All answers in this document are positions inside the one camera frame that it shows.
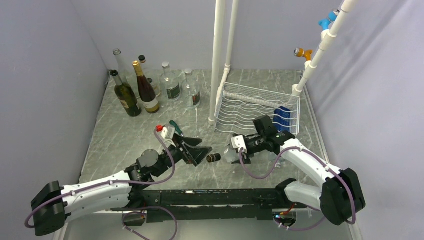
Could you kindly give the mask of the dark bottle black cap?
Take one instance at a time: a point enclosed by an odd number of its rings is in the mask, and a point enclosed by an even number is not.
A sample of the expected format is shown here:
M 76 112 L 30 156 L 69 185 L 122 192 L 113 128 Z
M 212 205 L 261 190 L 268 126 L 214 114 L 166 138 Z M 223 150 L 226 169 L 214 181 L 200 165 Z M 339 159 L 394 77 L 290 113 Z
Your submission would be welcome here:
M 235 161 L 237 158 L 239 158 L 239 154 L 237 153 L 237 151 L 232 149 L 231 147 L 227 147 L 222 153 L 214 153 L 214 154 L 208 155 L 206 157 L 206 161 L 208 163 L 225 161 L 231 164 L 231 162 Z

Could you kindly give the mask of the blue labelled water bottle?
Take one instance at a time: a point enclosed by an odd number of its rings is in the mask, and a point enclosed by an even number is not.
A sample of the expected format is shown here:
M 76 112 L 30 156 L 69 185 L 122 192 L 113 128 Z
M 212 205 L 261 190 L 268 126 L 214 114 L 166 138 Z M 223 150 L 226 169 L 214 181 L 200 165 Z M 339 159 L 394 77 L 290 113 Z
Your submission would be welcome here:
M 290 126 L 291 126 L 290 123 L 291 123 L 291 112 L 288 108 L 284 106 L 280 106 L 279 108 L 274 110 L 273 124 L 279 132 L 283 132 L 283 131 L 289 132 Z M 274 162 L 276 159 L 276 156 L 277 155 L 275 153 L 271 152 L 269 154 L 268 159 L 271 162 Z M 280 168 L 283 162 L 284 160 L 280 157 L 274 166 L 276 168 Z

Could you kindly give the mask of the clear bottle dark green label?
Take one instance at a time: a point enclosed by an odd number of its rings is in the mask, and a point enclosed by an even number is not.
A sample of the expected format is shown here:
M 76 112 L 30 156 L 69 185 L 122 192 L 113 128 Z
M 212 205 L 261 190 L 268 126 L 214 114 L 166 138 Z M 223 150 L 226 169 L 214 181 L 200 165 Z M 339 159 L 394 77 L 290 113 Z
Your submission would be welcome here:
M 181 90 L 185 106 L 188 109 L 197 108 L 201 101 L 201 86 L 198 76 L 190 68 L 184 70 L 184 80 L 181 84 Z

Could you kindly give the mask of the clear bottle silver cap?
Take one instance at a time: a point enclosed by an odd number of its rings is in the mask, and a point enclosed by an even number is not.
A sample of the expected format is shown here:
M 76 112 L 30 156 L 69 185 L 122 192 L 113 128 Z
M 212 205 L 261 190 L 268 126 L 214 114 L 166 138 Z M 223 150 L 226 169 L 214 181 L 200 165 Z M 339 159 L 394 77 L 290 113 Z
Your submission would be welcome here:
M 170 63 L 164 61 L 162 64 L 161 82 L 167 99 L 171 102 L 177 101 L 181 96 L 181 87 L 178 76 L 171 70 Z

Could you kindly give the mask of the dark bottle gold foil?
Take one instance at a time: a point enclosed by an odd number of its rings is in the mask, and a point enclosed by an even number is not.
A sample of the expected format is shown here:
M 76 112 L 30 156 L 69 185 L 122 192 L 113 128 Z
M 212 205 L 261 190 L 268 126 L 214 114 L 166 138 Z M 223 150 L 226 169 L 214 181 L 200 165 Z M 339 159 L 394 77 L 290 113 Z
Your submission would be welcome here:
M 138 86 L 138 93 L 145 110 L 149 114 L 157 113 L 160 110 L 160 104 L 156 97 L 153 87 L 145 76 L 141 63 L 138 60 L 132 62 Z

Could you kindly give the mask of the clear bottle white label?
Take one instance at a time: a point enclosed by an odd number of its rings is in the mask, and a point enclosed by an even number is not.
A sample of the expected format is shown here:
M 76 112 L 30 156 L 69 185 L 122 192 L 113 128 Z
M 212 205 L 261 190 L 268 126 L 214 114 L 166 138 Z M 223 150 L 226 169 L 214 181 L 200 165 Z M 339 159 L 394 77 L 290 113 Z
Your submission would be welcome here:
M 139 63 L 141 65 L 142 71 L 144 73 L 144 76 L 147 78 L 148 82 L 150 83 L 150 85 L 152 86 L 154 93 L 156 95 L 156 97 L 159 97 L 162 93 L 161 87 L 160 87 L 160 82 L 157 79 L 156 75 L 154 74 L 154 72 L 147 67 L 146 65 L 146 57 L 144 55 L 139 55 L 138 56 L 138 60 Z

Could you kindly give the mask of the dark bottle grey foil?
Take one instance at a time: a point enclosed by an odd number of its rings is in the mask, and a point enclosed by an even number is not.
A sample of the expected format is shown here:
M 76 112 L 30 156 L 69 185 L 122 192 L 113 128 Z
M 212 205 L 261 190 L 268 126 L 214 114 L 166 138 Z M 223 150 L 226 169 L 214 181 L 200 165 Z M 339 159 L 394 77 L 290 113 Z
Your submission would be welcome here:
M 131 86 L 121 78 L 117 70 L 111 70 L 110 75 L 115 81 L 114 92 L 126 113 L 130 117 L 139 116 L 142 109 Z

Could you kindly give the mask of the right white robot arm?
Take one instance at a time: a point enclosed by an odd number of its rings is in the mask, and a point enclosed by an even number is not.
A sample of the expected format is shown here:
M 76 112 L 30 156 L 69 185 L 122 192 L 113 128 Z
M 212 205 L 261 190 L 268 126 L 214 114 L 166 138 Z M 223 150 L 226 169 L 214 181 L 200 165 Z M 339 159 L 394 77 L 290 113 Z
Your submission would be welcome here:
M 287 208 L 293 203 L 300 203 L 322 212 L 332 224 L 343 223 L 354 225 L 357 213 L 366 206 L 361 184 L 357 173 L 351 168 L 341 169 L 325 162 L 305 147 L 292 133 L 278 131 L 268 115 L 253 120 L 256 133 L 252 135 L 233 134 L 227 146 L 234 151 L 232 164 L 240 164 L 252 178 L 266 179 L 273 170 L 263 176 L 254 175 L 246 164 L 257 153 L 267 151 L 275 154 L 275 162 L 286 160 L 303 171 L 315 186 L 301 183 L 289 178 L 281 182 L 275 189 L 276 203 Z

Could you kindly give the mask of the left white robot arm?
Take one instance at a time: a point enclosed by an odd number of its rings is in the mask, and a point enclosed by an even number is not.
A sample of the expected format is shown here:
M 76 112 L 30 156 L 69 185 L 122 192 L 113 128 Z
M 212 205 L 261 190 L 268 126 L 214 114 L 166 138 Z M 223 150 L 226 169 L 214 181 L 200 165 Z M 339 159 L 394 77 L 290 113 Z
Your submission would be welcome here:
M 172 143 L 162 153 L 154 149 L 145 150 L 134 164 L 118 173 L 98 180 L 75 185 L 61 186 L 58 181 L 46 184 L 31 201 L 32 212 L 26 218 L 26 228 L 34 229 L 36 236 L 52 234 L 80 216 L 103 209 L 139 209 L 144 203 L 140 193 L 156 185 L 155 177 L 171 170 L 183 160 L 187 165 L 198 166 L 213 150 L 200 146 L 200 138 L 174 134 Z

